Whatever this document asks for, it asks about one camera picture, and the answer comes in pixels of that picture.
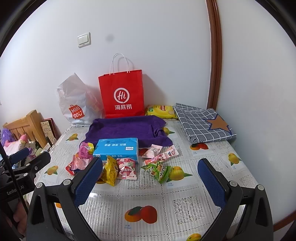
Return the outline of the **person's left hand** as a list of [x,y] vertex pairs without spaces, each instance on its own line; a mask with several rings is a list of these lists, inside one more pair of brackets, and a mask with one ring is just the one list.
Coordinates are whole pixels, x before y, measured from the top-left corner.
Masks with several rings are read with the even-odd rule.
[[20,234],[26,236],[26,229],[27,229],[27,213],[23,207],[22,202],[18,202],[16,206],[16,210],[13,214],[13,220],[16,222],[17,226],[16,229]]

